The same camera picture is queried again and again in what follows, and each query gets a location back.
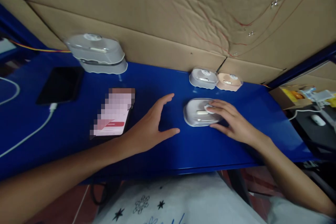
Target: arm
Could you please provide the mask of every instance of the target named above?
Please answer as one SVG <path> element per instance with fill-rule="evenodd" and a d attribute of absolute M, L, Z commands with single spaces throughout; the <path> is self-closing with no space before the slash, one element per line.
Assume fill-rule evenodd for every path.
<path fill-rule="evenodd" d="M 173 96 L 168 94 L 159 99 L 123 136 L 2 182 L 1 221 L 23 223 L 103 167 L 145 152 L 179 133 L 177 128 L 158 131 L 162 108 Z"/>
<path fill-rule="evenodd" d="M 290 161 L 268 136 L 254 128 L 234 106 L 221 100 L 213 100 L 210 105 L 215 106 L 208 108 L 210 111 L 220 114 L 230 124 L 229 128 L 219 124 L 212 124 L 211 127 L 256 149 L 288 200 L 330 217 L 336 215 L 336 206 L 327 195 Z"/>

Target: forearm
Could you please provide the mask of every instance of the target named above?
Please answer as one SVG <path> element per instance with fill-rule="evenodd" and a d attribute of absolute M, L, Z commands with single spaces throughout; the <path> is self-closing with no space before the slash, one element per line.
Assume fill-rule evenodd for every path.
<path fill-rule="evenodd" d="M 0 184 L 0 216 L 4 223 L 22 223 L 57 197 L 103 167 L 123 157 L 118 141 L 40 166 Z"/>
<path fill-rule="evenodd" d="M 291 202 L 334 217 L 336 206 L 328 196 L 271 141 L 254 146 L 284 196 Z"/>

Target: hand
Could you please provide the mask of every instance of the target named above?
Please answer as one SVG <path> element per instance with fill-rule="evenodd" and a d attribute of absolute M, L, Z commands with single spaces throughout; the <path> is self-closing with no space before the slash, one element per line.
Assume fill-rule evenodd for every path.
<path fill-rule="evenodd" d="M 211 124 L 211 128 L 215 128 L 228 137 L 254 148 L 264 142 L 271 141 L 268 136 L 254 128 L 232 104 L 217 99 L 209 102 L 209 104 L 214 107 L 208 107 L 208 110 L 221 115 L 230 125 L 227 128 L 219 124 Z"/>
<path fill-rule="evenodd" d="M 148 151 L 155 145 L 180 132 L 178 128 L 163 132 L 158 129 L 163 106 L 170 102 L 173 96 L 174 94 L 171 93 L 157 100 L 137 124 L 118 138 L 118 142 L 122 146 L 121 151 L 124 152 L 126 157 Z"/>

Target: phone screen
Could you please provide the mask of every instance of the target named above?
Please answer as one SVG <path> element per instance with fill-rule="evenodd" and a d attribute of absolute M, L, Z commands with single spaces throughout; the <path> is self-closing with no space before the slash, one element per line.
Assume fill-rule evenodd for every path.
<path fill-rule="evenodd" d="M 74 100 L 84 69 L 76 67 L 53 68 L 36 104 L 62 103 Z"/>
<path fill-rule="evenodd" d="M 135 100 L 135 89 L 109 89 L 105 103 L 93 126 L 94 136 L 122 135 Z"/>

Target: blurred phone screen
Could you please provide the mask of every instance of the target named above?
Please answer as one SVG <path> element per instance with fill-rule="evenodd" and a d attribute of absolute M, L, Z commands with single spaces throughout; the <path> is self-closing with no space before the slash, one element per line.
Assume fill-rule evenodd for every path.
<path fill-rule="evenodd" d="M 135 100 L 135 89 L 112 88 L 101 105 L 97 122 L 93 126 L 94 136 L 122 135 L 127 118 Z"/>

